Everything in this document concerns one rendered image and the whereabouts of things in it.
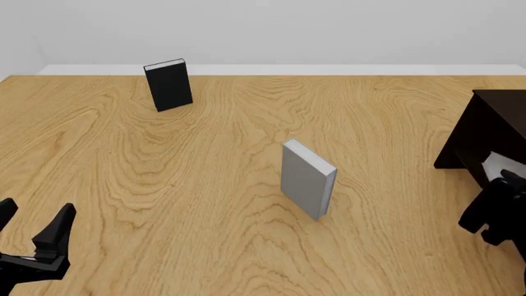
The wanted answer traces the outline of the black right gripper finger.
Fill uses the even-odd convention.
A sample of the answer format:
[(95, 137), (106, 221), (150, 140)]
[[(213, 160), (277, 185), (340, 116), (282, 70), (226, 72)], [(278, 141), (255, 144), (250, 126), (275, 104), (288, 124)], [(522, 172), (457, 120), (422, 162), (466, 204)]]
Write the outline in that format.
[(506, 240), (526, 246), (526, 192), (497, 201), (490, 211), (488, 229), (482, 238), (493, 246)]
[(483, 225), (488, 226), (490, 211), (497, 201), (526, 192), (526, 179), (505, 169), (501, 175), (489, 182), (473, 199), (462, 214), (459, 226), (475, 234)]

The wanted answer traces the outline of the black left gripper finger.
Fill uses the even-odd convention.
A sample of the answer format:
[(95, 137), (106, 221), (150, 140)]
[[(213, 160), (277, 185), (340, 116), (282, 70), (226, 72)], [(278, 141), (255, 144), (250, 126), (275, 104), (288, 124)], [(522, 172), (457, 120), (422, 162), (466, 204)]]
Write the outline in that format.
[(17, 210), (18, 206), (12, 198), (0, 201), (0, 231), (5, 228)]
[(67, 203), (53, 220), (32, 238), (36, 261), (52, 262), (59, 257), (68, 257), (69, 238), (75, 217), (74, 205)]

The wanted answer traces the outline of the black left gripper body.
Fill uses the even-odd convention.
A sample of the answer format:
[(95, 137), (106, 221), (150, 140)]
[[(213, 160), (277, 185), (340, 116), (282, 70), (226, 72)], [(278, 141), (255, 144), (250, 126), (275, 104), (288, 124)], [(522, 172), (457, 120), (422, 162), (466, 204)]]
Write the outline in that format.
[(47, 262), (0, 253), (0, 296), (9, 296), (17, 284), (62, 280), (69, 266), (66, 256), (58, 256)]

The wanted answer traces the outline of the white book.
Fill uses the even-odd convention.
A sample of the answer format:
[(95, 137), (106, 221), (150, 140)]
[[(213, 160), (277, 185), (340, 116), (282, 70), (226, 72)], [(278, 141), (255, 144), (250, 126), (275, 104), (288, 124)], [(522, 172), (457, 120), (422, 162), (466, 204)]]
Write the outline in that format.
[(482, 167), (489, 182), (493, 179), (502, 177), (501, 171), (503, 169), (526, 179), (526, 164), (521, 164), (520, 162), (508, 157), (499, 155), (496, 152), (491, 152), (489, 154), (487, 159), (482, 162)]

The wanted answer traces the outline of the dark wooden cabinet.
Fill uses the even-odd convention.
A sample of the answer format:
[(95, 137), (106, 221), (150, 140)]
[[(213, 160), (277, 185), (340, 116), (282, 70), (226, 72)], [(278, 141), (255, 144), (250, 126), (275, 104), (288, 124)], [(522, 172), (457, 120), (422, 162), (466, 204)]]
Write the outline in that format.
[(492, 152), (526, 164), (526, 90), (473, 90), (434, 167), (467, 169), (485, 187), (482, 162)]

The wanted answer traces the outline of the grey book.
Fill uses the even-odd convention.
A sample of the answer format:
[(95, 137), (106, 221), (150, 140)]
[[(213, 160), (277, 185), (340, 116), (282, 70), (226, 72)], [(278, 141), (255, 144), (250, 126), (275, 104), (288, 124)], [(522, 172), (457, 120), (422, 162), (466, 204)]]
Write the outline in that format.
[(327, 214), (337, 172), (298, 140), (283, 143), (281, 192), (315, 221)]

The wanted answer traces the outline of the black book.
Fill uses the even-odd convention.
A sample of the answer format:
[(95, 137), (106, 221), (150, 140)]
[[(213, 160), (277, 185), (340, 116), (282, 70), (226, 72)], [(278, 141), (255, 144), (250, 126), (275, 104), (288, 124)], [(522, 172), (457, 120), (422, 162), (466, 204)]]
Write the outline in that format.
[(143, 69), (158, 113), (193, 103), (183, 58), (143, 66)]

